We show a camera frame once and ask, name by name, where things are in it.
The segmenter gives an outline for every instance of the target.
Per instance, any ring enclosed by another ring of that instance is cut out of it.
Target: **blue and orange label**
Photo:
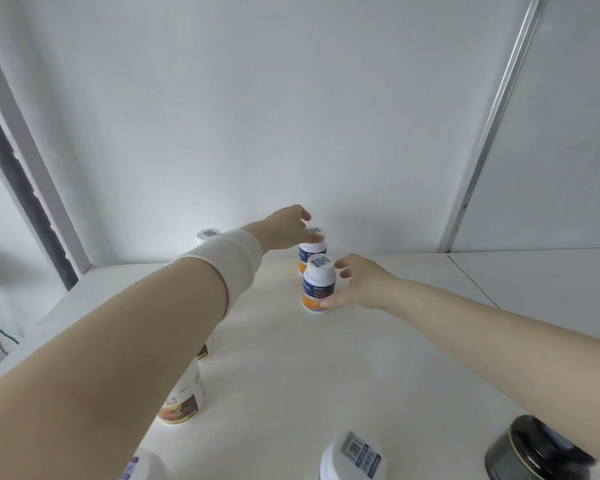
[[[326,248],[323,251],[320,251],[319,253],[310,253],[309,251],[305,251],[304,249],[300,248],[300,250],[298,251],[298,271],[300,271],[300,274],[304,274],[304,270],[306,269],[306,264],[309,261],[309,258],[311,256],[313,256],[314,254],[326,254],[326,253],[327,253]]]
[[[304,291],[304,293],[302,293],[302,304],[314,312],[325,312],[327,311],[327,308],[321,307],[320,302],[333,294],[336,283],[328,286],[313,286],[305,280],[302,288]]]

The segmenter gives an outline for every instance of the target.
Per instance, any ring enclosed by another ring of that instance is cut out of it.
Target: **forearm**
[[[387,312],[600,460],[600,340],[398,280]]]
[[[21,461],[1,461],[0,478],[26,472],[62,478],[67,465],[50,463],[40,451],[80,461],[83,478],[115,478],[226,304],[213,266],[177,260],[19,364],[0,380],[0,455],[9,445]],[[93,451],[101,455],[97,461],[81,461]],[[32,455],[24,459],[26,452]]]

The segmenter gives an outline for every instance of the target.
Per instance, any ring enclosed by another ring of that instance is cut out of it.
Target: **person's left hand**
[[[324,238],[320,234],[305,231],[311,214],[302,205],[292,205],[275,211],[262,221],[247,224],[242,229],[252,233],[262,247],[262,253],[272,249],[288,249],[302,242],[316,243]]]

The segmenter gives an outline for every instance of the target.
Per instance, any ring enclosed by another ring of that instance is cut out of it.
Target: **white sleeve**
[[[228,293],[226,316],[235,300],[253,283],[262,263],[262,247],[253,234],[236,229],[214,236],[176,259],[181,258],[202,259],[220,273]]]

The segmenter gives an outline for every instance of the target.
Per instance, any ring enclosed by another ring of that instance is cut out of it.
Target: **bottle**
[[[332,441],[322,454],[319,480],[384,480],[386,459],[380,445],[349,431]]]
[[[491,480],[587,480],[596,462],[534,416],[517,417],[484,457]]]
[[[196,239],[198,240],[198,245],[204,244],[205,241],[208,240],[210,237],[213,237],[215,235],[220,235],[220,234],[222,234],[222,232],[220,230],[214,229],[211,227],[209,227],[207,229],[202,229],[199,233],[196,234]],[[215,344],[216,343],[214,341],[213,334],[211,334],[209,336],[209,338],[207,339],[207,341],[205,342],[205,344],[200,349],[200,352],[198,352],[198,355],[196,355],[196,358],[203,359],[204,357],[211,354],[211,352],[213,352],[213,350],[214,350]]]
[[[205,388],[198,361],[194,360],[165,400],[158,417],[167,424],[178,424],[193,418],[204,405]]]
[[[326,236],[324,231],[320,227],[311,227],[306,229],[307,232],[312,234],[320,234],[321,236]],[[300,244],[298,250],[298,273],[302,276],[304,274],[304,270],[306,269],[306,264],[309,261],[309,258],[314,254],[324,254],[327,252],[327,240],[323,240],[322,242],[318,242],[316,244],[311,244],[309,242],[305,242]]]
[[[202,229],[199,233],[196,234],[198,245],[204,244],[205,241],[209,239],[209,237],[213,237],[215,235],[220,234],[222,234],[222,232],[220,232],[218,229],[213,229],[211,227],[209,227],[208,229]]]
[[[138,448],[120,480],[169,480],[167,467],[158,455],[144,448]]]
[[[334,260],[326,254],[314,254],[304,270],[302,306],[312,314],[322,315],[329,311],[320,301],[333,294],[336,286]]]

